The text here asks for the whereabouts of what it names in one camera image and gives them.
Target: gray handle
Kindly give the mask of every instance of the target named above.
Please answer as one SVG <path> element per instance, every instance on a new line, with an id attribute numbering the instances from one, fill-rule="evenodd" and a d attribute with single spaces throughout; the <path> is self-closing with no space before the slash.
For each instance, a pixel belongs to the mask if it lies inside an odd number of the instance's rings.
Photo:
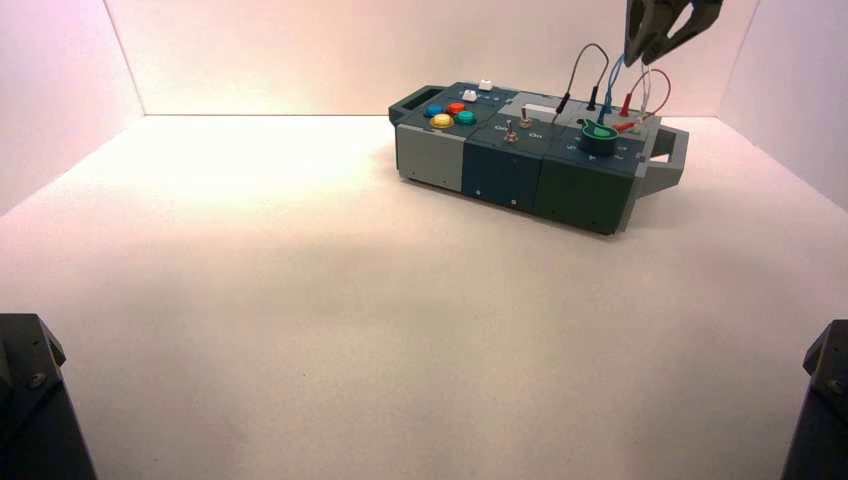
<path id="1" fill-rule="evenodd" d="M 639 196 L 665 190 L 680 183 L 683 168 L 686 166 L 686 149 L 689 147 L 689 133 L 676 128 L 660 125 L 657 138 L 651 150 L 651 157 L 668 155 L 668 162 L 648 159 L 648 170 L 642 181 Z"/>
<path id="2" fill-rule="evenodd" d="M 401 118 L 412 113 L 419 105 L 435 97 L 444 89 L 445 87 L 435 85 L 425 85 L 419 88 L 389 107 L 389 120 L 392 124 L 397 125 Z"/>

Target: white wall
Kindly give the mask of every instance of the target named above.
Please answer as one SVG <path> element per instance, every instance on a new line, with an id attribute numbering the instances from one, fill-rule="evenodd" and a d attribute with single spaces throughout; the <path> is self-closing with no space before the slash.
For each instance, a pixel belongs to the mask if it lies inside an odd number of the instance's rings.
<path id="1" fill-rule="evenodd" d="M 720 117 L 848 208 L 845 0 L 762 0 Z"/>
<path id="2" fill-rule="evenodd" d="M 491 78 L 561 95 L 577 51 L 624 43 L 625 0 L 107 0 L 148 113 L 385 113 L 415 88 Z M 714 115 L 756 0 L 660 62 L 667 114 Z M 586 62 L 585 98 L 600 63 Z M 635 72 L 622 77 L 629 89 Z"/>
<path id="3" fill-rule="evenodd" d="M 0 0 L 0 214 L 142 115 L 101 0 Z"/>

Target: black cable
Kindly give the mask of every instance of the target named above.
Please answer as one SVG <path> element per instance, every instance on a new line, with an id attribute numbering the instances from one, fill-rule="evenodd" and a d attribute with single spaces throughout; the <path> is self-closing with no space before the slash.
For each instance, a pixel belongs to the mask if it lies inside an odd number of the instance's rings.
<path id="1" fill-rule="evenodd" d="M 562 96 L 562 101 L 560 102 L 559 106 L 556 108 L 557 115 L 562 113 L 562 111 L 565 109 L 565 104 L 568 103 L 568 100 L 571 98 L 571 86 L 574 85 L 574 75 L 577 73 L 577 66 L 580 65 L 580 59 L 583 57 L 583 54 L 586 53 L 586 50 L 588 50 L 589 47 L 597 48 L 598 51 L 601 52 L 601 55 L 604 56 L 604 61 L 606 62 L 605 65 L 604 65 L 604 70 L 601 72 L 601 75 L 598 77 L 598 82 L 595 83 L 595 87 L 592 89 L 592 92 L 593 92 L 592 97 L 593 98 L 592 98 L 592 101 L 589 102 L 590 110 L 592 110 L 591 107 L 594 106 L 594 103 L 595 103 L 594 99 L 595 99 L 595 97 L 597 97 L 598 87 L 601 85 L 601 81 L 604 79 L 604 75 L 606 75 L 607 69 L 609 68 L 609 55 L 607 55 L 606 50 L 604 50 L 597 43 L 590 43 L 590 44 L 586 45 L 585 47 L 583 47 L 582 50 L 580 50 L 580 54 L 577 55 L 577 60 L 574 61 L 574 67 L 571 69 L 571 79 L 568 81 L 568 89 L 565 91 L 565 95 Z"/>

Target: blue cable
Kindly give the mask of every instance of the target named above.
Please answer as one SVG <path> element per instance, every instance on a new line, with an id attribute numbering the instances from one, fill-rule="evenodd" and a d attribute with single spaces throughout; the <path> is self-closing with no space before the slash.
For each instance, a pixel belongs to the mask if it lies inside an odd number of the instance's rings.
<path id="1" fill-rule="evenodd" d="M 604 115 L 612 113 L 612 88 L 615 82 L 618 81 L 618 74 L 621 73 L 621 66 L 624 65 L 624 54 L 622 53 L 615 65 L 610 70 L 609 80 L 607 81 L 607 94 L 604 96 L 604 106 L 601 108 L 601 113 L 598 114 L 598 125 L 604 124 Z"/>

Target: red connector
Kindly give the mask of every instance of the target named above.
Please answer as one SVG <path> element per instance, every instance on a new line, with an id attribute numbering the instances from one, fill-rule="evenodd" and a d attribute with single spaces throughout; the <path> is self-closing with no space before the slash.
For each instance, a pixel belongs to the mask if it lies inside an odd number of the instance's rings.
<path id="1" fill-rule="evenodd" d="M 632 100 L 632 99 L 633 99 L 633 93 L 628 93 L 627 96 L 624 97 L 624 105 L 621 106 L 621 113 L 620 113 L 620 115 L 622 117 L 629 117 L 630 116 L 630 100 Z"/>
<path id="2" fill-rule="evenodd" d="M 624 133 L 631 128 L 636 126 L 636 122 L 627 122 L 627 123 L 619 123 L 618 125 L 613 125 L 612 128 L 615 129 L 618 133 Z"/>

